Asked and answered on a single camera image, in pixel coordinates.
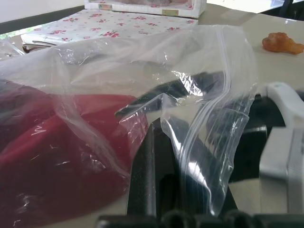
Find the table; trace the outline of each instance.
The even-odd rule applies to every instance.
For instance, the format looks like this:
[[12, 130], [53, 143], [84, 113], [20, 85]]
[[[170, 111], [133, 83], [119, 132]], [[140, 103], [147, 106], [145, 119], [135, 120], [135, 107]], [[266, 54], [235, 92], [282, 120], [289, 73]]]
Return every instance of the table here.
[[[261, 46], [262, 39], [267, 37], [270, 32], [286, 32], [296, 42], [304, 43], [304, 22], [208, 4], [207, 10], [199, 19], [199, 24], [242, 26], [256, 55], [259, 70], [258, 83], [283, 81], [295, 89], [304, 88], [304, 54], [293, 56], [284, 53], [271, 53], [263, 50]], [[20, 44], [19, 38], [13, 38], [13, 40], [17, 46]], [[233, 184], [230, 189], [240, 209], [252, 213], [260, 212], [258, 180]], [[105, 209], [44, 228], [93, 228], [100, 214], [123, 214], [126, 210], [126, 202], [127, 196], [124, 196]]]

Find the pink flower print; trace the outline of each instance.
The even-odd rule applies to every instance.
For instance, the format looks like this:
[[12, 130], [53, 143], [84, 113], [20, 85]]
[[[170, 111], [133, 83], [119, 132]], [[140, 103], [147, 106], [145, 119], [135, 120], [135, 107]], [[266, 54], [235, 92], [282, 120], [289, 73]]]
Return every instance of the pink flower print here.
[[134, 20], [146, 20], [146, 18], [143, 17], [143, 16], [138, 16], [138, 17], [132, 18], [132, 19], [134, 19]]
[[139, 31], [138, 33], [139, 33], [139, 34], [145, 34], [145, 35], [148, 35], [148, 34], [149, 34], [148, 32], [145, 32], [145, 31]]
[[78, 18], [69, 18], [69, 19], [66, 19], [64, 21], [74, 22], [75, 20], [78, 20]]
[[64, 34], [65, 32], [66, 32], [66, 30], [55, 30], [55, 31], [50, 32], [49, 34], [50, 35], [59, 34], [59, 33]]
[[153, 24], [153, 23], [147, 23], [147, 25], [157, 26], [157, 24]]
[[100, 36], [103, 36], [103, 37], [117, 37], [119, 34], [116, 33], [117, 31], [111, 31], [111, 32], [106, 32], [104, 34], [101, 34]]
[[100, 17], [100, 16], [102, 16], [101, 13], [95, 13], [95, 14], [92, 14], [90, 17], [95, 18], [95, 17]]
[[180, 29], [180, 28], [179, 27], [176, 27], [176, 28], [171, 27], [171, 28], [168, 28], [167, 31], [173, 31], [173, 30], [178, 30], [178, 29]]
[[91, 28], [90, 30], [91, 31], [98, 31], [98, 30], [101, 30], [101, 28]]

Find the ziplock bag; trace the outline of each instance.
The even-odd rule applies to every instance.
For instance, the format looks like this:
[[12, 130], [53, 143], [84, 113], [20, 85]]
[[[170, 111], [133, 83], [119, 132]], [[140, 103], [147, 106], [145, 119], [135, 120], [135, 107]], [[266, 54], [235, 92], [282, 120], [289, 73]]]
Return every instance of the ziplock bag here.
[[24, 55], [22, 51], [4, 39], [0, 39], [0, 61]]
[[69, 43], [7, 60], [0, 72], [10, 86], [0, 119], [6, 227], [74, 218], [127, 193], [132, 160], [158, 117], [183, 207], [220, 212], [257, 79], [242, 29]]

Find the orange object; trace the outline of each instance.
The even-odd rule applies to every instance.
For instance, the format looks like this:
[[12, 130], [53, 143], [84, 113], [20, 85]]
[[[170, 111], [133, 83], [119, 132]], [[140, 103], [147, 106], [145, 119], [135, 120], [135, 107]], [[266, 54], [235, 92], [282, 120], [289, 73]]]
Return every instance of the orange object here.
[[290, 54], [300, 54], [304, 51], [303, 44], [297, 44], [289, 38], [286, 33], [269, 33], [267, 38], [262, 41], [263, 48], [273, 52], [287, 52]]

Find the wall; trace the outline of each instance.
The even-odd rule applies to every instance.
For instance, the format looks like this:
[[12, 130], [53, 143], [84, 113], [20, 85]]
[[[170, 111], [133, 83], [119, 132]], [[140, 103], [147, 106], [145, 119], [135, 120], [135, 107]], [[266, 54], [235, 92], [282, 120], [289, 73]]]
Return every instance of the wall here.
[[84, 5], [84, 0], [0, 0], [0, 23]]

